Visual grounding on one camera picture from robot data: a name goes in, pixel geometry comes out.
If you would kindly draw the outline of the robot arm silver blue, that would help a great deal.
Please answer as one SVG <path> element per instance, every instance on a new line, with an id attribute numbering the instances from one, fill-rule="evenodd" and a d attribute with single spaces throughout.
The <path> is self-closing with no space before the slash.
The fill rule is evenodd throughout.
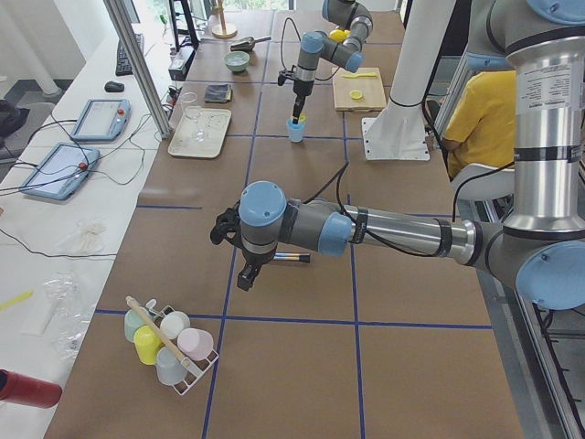
<path id="1" fill-rule="evenodd" d="M 357 72 L 363 62 L 362 47 L 373 29 L 370 12 L 357 1 L 324 1 L 322 17 L 342 30 L 348 30 L 349 35 L 343 42 L 337 42 L 320 30 L 303 34 L 297 64 L 292 69 L 296 95 L 292 122 L 295 124 L 299 122 L 305 98 L 312 93 L 319 60 Z"/>
<path id="2" fill-rule="evenodd" d="M 515 207 L 503 223 L 419 219 L 323 200 L 288 199 L 270 181 L 248 185 L 230 210 L 231 244 L 252 287 L 279 243 L 324 255 L 347 245 L 386 246 L 417 257 L 448 257 L 490 273 L 548 309 L 584 302 L 584 221 L 578 214 L 581 158 L 581 1 L 475 1 L 470 58 L 480 70 L 512 70 L 520 81 L 514 112 Z"/>

